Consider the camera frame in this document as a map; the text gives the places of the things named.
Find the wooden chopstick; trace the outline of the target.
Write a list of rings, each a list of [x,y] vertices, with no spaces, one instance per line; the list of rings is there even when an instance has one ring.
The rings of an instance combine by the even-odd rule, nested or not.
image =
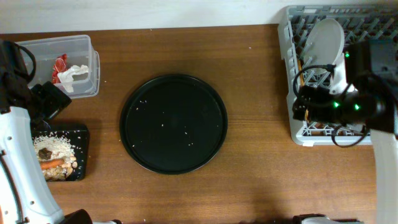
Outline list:
[[[301,63],[301,60],[300,60],[300,59],[297,60],[297,65],[298,65],[298,70],[301,72],[301,71],[302,71],[302,63]],[[303,73],[301,73],[299,77],[300,77],[300,78],[299,78],[299,80],[300,80],[300,87],[301,87],[301,86],[304,86]],[[306,122],[308,122],[308,109],[305,110],[304,120],[305,120]]]

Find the red snack wrapper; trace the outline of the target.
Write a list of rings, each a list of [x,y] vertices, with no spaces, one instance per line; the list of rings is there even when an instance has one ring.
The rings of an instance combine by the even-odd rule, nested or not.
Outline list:
[[[67,54],[63,54],[55,59],[52,72],[52,83],[60,83],[58,74],[67,70]]]

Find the white plate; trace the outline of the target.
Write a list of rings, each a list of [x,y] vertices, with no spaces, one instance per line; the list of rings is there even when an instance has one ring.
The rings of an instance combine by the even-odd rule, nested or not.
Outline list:
[[[305,65],[335,64],[343,52],[345,34],[335,19],[323,19],[315,24],[307,37],[303,61]]]

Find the orange carrot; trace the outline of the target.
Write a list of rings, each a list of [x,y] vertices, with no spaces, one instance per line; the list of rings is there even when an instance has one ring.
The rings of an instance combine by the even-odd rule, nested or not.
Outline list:
[[[62,164],[64,164],[65,161],[63,159],[54,159],[51,161],[42,161],[40,162],[40,168],[42,170],[47,170],[47,169],[51,169],[57,166],[61,166]]]

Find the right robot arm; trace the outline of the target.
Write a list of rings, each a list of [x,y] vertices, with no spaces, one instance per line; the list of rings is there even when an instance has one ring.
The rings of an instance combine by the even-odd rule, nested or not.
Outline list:
[[[392,40],[367,40],[347,46],[344,74],[335,64],[319,68],[332,74],[330,88],[298,86],[303,68],[293,80],[293,118],[335,124],[362,124],[370,136],[376,163],[378,223],[397,223],[397,60]]]

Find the white tissue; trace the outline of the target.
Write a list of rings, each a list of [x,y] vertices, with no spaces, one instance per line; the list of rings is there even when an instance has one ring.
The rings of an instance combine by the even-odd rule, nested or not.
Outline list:
[[[89,68],[86,65],[81,65],[80,67],[77,65],[73,65],[65,72],[59,72],[57,74],[57,78],[60,80],[60,83],[62,84],[67,93],[73,93],[74,91],[72,86],[72,82],[74,81],[73,77],[88,72]]]

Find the brown food scrap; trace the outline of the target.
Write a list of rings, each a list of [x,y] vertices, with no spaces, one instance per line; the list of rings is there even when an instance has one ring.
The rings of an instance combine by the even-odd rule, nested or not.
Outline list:
[[[52,156],[52,151],[49,151],[46,147],[38,151],[38,156],[42,160],[50,160]]]

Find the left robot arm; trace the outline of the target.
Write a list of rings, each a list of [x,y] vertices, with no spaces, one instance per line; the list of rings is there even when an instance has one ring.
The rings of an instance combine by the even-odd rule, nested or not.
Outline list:
[[[71,99],[51,82],[29,88],[35,70],[25,47],[1,41],[1,223],[91,223],[86,210],[58,206],[35,155],[31,127],[52,119]]]

